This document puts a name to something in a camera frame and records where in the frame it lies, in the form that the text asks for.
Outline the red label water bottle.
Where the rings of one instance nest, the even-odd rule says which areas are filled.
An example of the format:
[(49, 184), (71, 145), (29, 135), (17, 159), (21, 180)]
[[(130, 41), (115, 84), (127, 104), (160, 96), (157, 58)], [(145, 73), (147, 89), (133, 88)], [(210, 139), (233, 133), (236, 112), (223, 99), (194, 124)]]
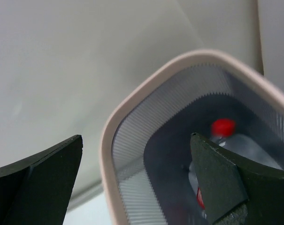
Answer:
[(253, 139), (237, 134), (236, 123), (231, 119), (217, 119), (211, 125), (210, 140), (219, 146), (257, 163), (282, 169), (282, 167)]

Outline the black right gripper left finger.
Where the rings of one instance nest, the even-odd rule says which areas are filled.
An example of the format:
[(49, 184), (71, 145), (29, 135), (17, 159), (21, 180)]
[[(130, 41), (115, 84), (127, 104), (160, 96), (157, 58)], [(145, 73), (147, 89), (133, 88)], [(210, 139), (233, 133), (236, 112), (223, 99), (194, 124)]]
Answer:
[(83, 152), (72, 136), (0, 168), (0, 225), (63, 224)]

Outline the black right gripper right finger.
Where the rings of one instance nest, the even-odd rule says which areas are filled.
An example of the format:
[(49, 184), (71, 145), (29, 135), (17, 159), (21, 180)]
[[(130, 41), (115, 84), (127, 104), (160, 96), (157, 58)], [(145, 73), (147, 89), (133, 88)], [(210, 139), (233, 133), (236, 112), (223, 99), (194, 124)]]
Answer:
[(191, 153), (211, 225), (284, 225), (284, 171), (191, 135)]

